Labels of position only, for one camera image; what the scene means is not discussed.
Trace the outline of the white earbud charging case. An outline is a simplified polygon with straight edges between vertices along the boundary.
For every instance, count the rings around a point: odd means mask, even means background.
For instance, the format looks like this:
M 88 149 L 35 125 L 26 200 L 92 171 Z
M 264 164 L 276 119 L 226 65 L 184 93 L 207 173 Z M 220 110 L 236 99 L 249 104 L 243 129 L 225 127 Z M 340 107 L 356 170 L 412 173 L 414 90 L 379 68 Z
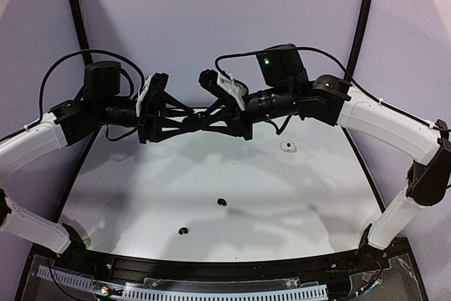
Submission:
M 297 146 L 294 142 L 281 142 L 280 149 L 283 152 L 294 153 L 297 151 Z

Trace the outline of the black earbud charging case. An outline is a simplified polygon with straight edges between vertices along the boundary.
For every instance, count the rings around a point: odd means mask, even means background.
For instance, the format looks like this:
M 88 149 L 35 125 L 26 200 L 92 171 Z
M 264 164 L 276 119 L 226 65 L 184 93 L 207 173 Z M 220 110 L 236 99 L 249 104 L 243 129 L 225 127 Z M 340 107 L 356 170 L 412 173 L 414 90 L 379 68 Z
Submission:
M 190 130 L 199 130 L 204 125 L 205 120 L 209 117 L 208 114 L 205 114 L 203 111 L 195 113 L 191 116 L 187 116 L 183 119 L 182 125 L 184 128 Z

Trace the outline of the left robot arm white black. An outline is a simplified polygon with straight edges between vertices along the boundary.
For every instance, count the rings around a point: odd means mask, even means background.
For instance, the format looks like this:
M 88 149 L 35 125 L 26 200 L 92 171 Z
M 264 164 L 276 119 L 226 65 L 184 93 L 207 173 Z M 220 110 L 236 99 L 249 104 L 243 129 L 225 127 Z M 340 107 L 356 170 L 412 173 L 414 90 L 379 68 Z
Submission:
M 129 75 L 117 61 L 98 61 L 85 67 L 84 99 L 67 100 L 50 108 L 14 136 L 1 141 L 1 179 L 86 139 L 102 126 L 131 128 L 141 143 L 159 142 L 183 131 L 171 116 L 194 111 L 165 91 L 168 75 L 144 79 L 142 89 L 122 96 L 121 79 Z M 1 232 L 41 245 L 63 256 L 85 251 L 85 241 L 67 223 L 58 223 L 21 207 L 1 192 Z

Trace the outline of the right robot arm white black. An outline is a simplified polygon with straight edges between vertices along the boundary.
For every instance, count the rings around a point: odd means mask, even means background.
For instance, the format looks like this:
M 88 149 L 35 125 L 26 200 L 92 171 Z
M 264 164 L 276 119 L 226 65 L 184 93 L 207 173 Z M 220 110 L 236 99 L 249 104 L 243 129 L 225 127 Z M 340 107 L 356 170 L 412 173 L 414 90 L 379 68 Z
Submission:
M 351 77 L 310 80 L 300 51 L 294 44 L 255 51 L 267 86 L 255 93 L 219 66 L 202 72 L 199 83 L 216 102 L 185 123 L 194 130 L 250 139 L 255 123 L 314 118 L 362 132 L 410 156 L 413 162 L 403 188 L 362 236 L 362 245 L 384 250 L 420 211 L 444 198 L 450 178 L 450 129 L 443 121 L 425 121 L 375 98 Z

